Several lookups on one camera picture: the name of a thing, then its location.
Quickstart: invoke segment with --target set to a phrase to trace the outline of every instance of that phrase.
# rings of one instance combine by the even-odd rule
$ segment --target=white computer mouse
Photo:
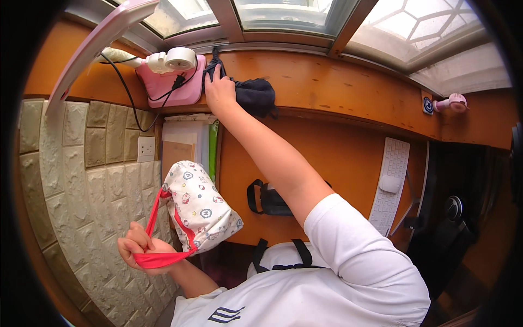
[[[382,190],[390,193],[398,193],[401,187],[401,179],[383,175],[380,178],[379,186]]]

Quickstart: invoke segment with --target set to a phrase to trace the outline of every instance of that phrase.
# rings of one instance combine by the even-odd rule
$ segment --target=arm
[[[245,112],[234,83],[219,79],[219,67],[214,71],[213,82],[205,80],[209,108],[274,185],[331,269],[345,282],[411,295],[419,299],[414,306],[428,308],[427,288],[409,258],[334,194],[293,146]]]
[[[312,208],[334,191],[300,152],[239,106],[234,82],[228,77],[220,79],[218,66],[213,82],[205,76],[205,94],[211,111],[245,148],[303,227]]]
[[[132,256],[133,253],[165,253],[176,252],[168,243],[155,238],[150,238],[143,226],[135,221],[125,238],[118,239],[118,251],[122,259],[131,268],[141,270],[149,275],[168,273],[174,281],[181,286],[187,298],[195,298],[209,294],[218,288],[218,285],[206,273],[194,267],[187,260],[182,260],[167,267],[157,269],[143,269]]]

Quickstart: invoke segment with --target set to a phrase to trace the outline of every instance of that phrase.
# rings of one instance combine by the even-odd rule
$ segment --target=black power cord
[[[121,60],[121,61],[117,61],[117,62],[113,62],[112,60],[110,60],[106,55],[104,55],[103,53],[100,53],[100,55],[102,57],[104,57],[104,59],[107,61],[106,63],[105,62],[102,62],[102,64],[110,64],[116,71],[116,73],[118,74],[118,77],[120,78],[120,81],[122,82],[124,88],[126,89],[126,92],[127,92],[127,95],[129,96],[129,101],[131,102],[131,105],[132,105],[132,110],[134,112],[134,119],[136,120],[136,124],[138,125],[138,129],[141,130],[142,132],[147,132],[149,131],[153,126],[154,126],[154,123],[156,122],[156,120],[158,119],[158,117],[160,116],[160,112],[162,110],[162,108],[165,106],[165,104],[167,103],[167,100],[169,99],[169,96],[171,95],[171,93],[184,86],[187,82],[189,82],[192,77],[196,74],[196,72],[198,71],[198,59],[196,59],[196,67],[195,67],[195,71],[193,72],[193,74],[191,75],[191,77],[189,77],[189,79],[185,80],[185,77],[183,77],[182,75],[178,75],[176,77],[176,80],[174,81],[174,84],[173,84],[173,87],[170,89],[169,92],[165,93],[164,95],[162,95],[161,97],[159,97],[158,99],[152,99],[150,96],[149,96],[149,93],[147,92],[147,89],[145,88],[145,85],[143,84],[142,80],[139,78],[138,76],[138,73],[136,71],[134,71],[138,77],[138,80],[140,81],[140,84],[142,85],[144,91],[145,91],[145,94],[147,94],[147,98],[149,98],[151,101],[157,101],[157,100],[160,100],[161,98],[163,97],[166,97],[164,102],[162,103],[162,106],[159,108],[159,111],[158,113],[156,114],[156,117],[154,117],[154,120],[153,122],[151,123],[151,125],[147,128],[147,129],[142,129],[142,127],[140,126],[140,122],[138,122],[138,115],[136,114],[136,107],[134,106],[134,101],[132,99],[132,96],[131,96],[131,92],[129,92],[129,88],[127,88],[127,84],[126,82],[123,80],[123,77],[122,77],[122,74],[120,73],[120,71],[118,70],[118,68],[116,67],[115,63],[121,63],[121,62],[125,62],[125,61],[130,61],[130,60],[133,60],[133,59],[136,59],[138,57],[134,57],[134,58],[130,58],[130,59],[126,59],[126,60]]]
[[[131,61],[131,60],[134,60],[136,58],[139,58],[138,56],[134,56],[132,58],[129,58],[129,59],[124,59],[124,60],[118,60],[118,61],[113,61],[112,63],[113,64],[121,64],[122,62],[127,62],[127,61]],[[110,65],[110,63],[108,62],[100,62],[101,64],[104,64],[104,65]]]

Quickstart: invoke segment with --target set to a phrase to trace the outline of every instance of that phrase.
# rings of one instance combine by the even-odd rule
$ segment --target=pink small fan
[[[450,108],[450,110],[455,112],[465,112],[469,110],[467,107],[467,99],[459,93],[452,93],[448,99],[443,101],[434,100],[432,105],[434,106],[434,110],[437,112],[447,108]]]

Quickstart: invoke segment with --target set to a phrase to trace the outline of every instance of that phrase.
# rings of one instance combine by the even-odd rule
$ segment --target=black fabric
[[[212,49],[212,59],[203,70],[203,79],[209,73],[211,81],[214,78],[214,69],[220,64],[220,78],[227,76],[223,62],[218,57],[218,47]],[[236,102],[252,116],[265,118],[267,115],[278,119],[278,108],[274,104],[276,93],[271,84],[262,79],[246,80],[244,82],[231,80],[236,84]],[[202,91],[205,91],[205,80],[202,83]]]
[[[202,75],[203,81],[201,84],[202,92],[205,92],[205,75],[207,73],[209,73],[209,76],[211,77],[211,82],[212,82],[212,80],[214,79],[214,68],[216,68],[217,64],[220,64],[220,78],[227,76],[227,74],[225,72],[225,67],[223,66],[223,62],[220,59],[220,57],[218,57],[218,53],[219,53],[218,47],[212,48],[212,59],[211,59],[211,61],[209,61],[209,64],[207,65],[207,67],[203,70],[203,75]]]
[[[274,104],[276,93],[263,78],[236,83],[236,102],[251,116],[278,119],[278,108]]]
[[[325,182],[329,187],[332,187],[329,182]],[[256,207],[254,186],[260,187],[260,211],[258,211],[258,208]],[[260,179],[255,180],[247,187],[247,204],[252,212],[259,215],[294,216],[291,209],[287,206],[287,203],[285,203],[279,193],[276,192],[275,189],[268,189],[268,184],[263,184]]]
[[[302,263],[297,263],[294,265],[274,265],[272,266],[271,270],[287,270],[287,269],[301,269],[301,268],[325,268],[325,267],[319,267],[319,266],[313,266],[312,265],[312,255],[309,249],[307,249],[307,246],[305,246],[305,243],[303,243],[300,239],[294,239],[292,240],[294,243],[294,246],[296,246],[296,250],[298,250],[298,254],[301,257]],[[264,239],[260,239],[258,241],[258,245],[254,249],[253,253],[253,265],[256,269],[257,273],[264,273],[268,272],[269,269],[260,266],[261,258],[263,257],[263,253],[265,253],[265,250],[267,250],[267,244],[268,242]]]

